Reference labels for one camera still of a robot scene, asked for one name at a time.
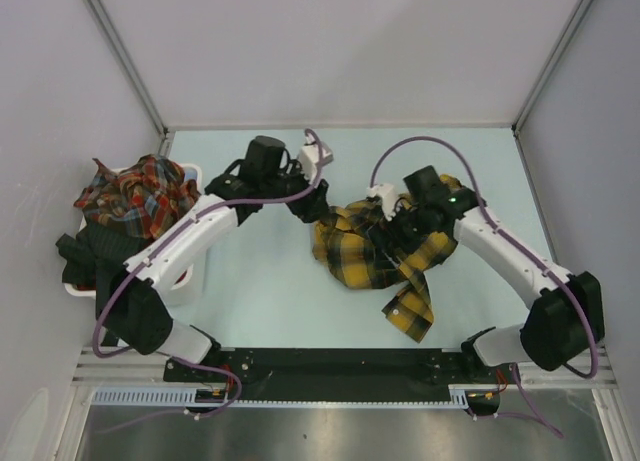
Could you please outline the yellow plaid shirt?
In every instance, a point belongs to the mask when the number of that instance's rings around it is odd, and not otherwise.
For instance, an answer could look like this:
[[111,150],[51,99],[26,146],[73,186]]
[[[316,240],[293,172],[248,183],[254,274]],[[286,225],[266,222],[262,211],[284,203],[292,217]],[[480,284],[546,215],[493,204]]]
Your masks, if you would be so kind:
[[396,329],[419,343],[434,323],[425,272],[443,264],[457,242],[434,232],[410,254],[399,248],[387,254],[369,236],[369,230],[383,220],[380,207],[371,199],[331,206],[314,223],[312,254],[348,289],[382,290],[399,285],[401,289],[382,313]]

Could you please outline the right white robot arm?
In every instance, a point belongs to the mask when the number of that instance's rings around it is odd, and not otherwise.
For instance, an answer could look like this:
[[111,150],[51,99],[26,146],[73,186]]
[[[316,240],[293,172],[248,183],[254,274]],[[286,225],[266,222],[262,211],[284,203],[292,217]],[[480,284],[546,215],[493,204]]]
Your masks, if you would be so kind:
[[574,274],[543,258],[493,218],[475,191],[450,188],[431,166],[404,183],[409,201],[388,183],[367,191],[381,204],[384,247],[414,253],[429,235],[445,234],[489,265],[528,310],[523,323],[487,328],[464,342],[471,351],[461,357],[461,369],[469,380],[484,382],[507,363],[554,371],[583,352],[598,355],[605,323],[601,284],[593,274]]

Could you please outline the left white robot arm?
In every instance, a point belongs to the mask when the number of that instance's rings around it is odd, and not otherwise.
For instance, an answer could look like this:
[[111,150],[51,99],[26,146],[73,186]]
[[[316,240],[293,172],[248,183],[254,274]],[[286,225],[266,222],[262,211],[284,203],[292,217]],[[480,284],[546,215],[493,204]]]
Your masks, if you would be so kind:
[[255,137],[243,158],[214,177],[194,206],[166,233],[123,263],[106,263],[96,274],[96,326],[107,329],[141,355],[159,353],[185,364],[197,379],[214,378],[221,357],[206,332],[175,320],[166,296],[195,260],[249,216],[266,205],[284,204],[304,223],[317,220],[327,208],[328,184],[322,169],[333,153],[308,129],[306,142],[292,157],[284,142]]

